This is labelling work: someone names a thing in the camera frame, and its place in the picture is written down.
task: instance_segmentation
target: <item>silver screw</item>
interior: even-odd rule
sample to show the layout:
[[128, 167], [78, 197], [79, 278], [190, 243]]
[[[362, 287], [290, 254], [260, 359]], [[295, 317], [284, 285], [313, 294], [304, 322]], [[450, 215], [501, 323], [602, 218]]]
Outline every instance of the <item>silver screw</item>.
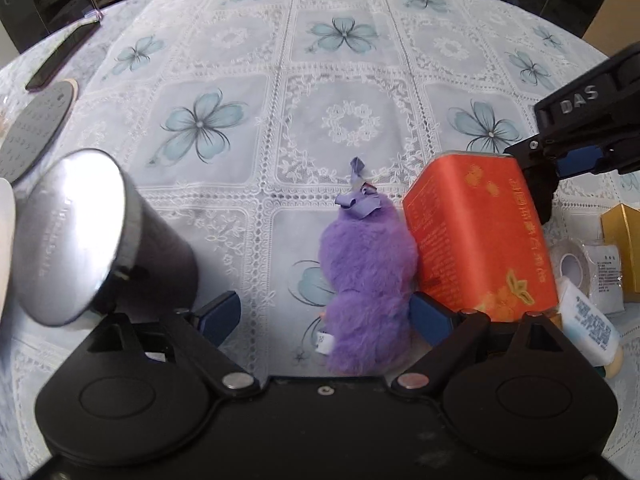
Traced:
[[230, 390], [244, 390], [254, 384], [254, 378], [244, 372], [233, 372], [222, 378], [222, 384]]
[[318, 388], [318, 393], [322, 396], [333, 395], [335, 390], [331, 386], [320, 386]]
[[429, 378], [423, 374], [402, 374], [398, 377], [398, 384], [407, 390], [417, 390], [429, 384]]

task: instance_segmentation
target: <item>floral tablecloth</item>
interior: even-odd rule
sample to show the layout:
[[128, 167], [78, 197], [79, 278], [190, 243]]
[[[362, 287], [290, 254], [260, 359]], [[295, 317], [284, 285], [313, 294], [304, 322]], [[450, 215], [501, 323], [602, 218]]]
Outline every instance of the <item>floral tablecloth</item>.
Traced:
[[[18, 109], [24, 84], [60, 35], [0, 72]], [[318, 239], [359, 156], [398, 204], [443, 150], [501, 152], [536, 131], [533, 105], [604, 56], [497, 0], [131, 0], [60, 78], [78, 102], [49, 155], [16, 189], [23, 200], [65, 153], [111, 153], [142, 195], [193, 246], [196, 306], [242, 299], [225, 343], [260, 378], [324, 374], [312, 351], [332, 297]], [[600, 213], [637, 205], [634, 174], [562, 182], [545, 227], [553, 243], [599, 236]], [[485, 229], [492, 229], [490, 224]], [[626, 361], [611, 386], [620, 421], [606, 456], [640, 478], [640, 322], [616, 319]], [[33, 417], [39, 388], [88, 333], [50, 329], [9, 298], [0, 326], [0, 476], [47, 457]]]

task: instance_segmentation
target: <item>purple ribbon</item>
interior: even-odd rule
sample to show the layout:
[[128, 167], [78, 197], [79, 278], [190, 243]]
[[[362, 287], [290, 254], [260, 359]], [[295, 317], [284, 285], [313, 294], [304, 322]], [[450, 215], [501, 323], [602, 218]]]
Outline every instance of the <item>purple ribbon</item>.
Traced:
[[378, 190], [363, 179], [362, 170], [364, 162], [354, 157], [351, 161], [351, 191], [335, 198], [337, 205], [358, 220], [380, 209]]

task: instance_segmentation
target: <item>blue gripper pad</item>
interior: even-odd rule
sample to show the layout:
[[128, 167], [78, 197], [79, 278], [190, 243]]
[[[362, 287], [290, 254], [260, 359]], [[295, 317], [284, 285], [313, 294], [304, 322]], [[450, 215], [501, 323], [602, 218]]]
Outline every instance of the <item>blue gripper pad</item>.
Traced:
[[194, 327], [214, 346], [219, 346], [240, 322], [240, 298], [228, 290], [190, 315]]
[[458, 325], [458, 315], [423, 292], [409, 298], [411, 325], [431, 346], [446, 339]]

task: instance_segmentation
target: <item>silver lid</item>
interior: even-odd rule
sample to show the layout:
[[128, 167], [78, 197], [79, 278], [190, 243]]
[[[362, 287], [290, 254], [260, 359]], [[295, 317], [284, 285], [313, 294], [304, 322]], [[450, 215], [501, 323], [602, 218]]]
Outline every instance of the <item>silver lid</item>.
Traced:
[[116, 264], [126, 190], [116, 162], [99, 150], [67, 155], [36, 184], [18, 218], [12, 268], [34, 320], [61, 326], [90, 306]]

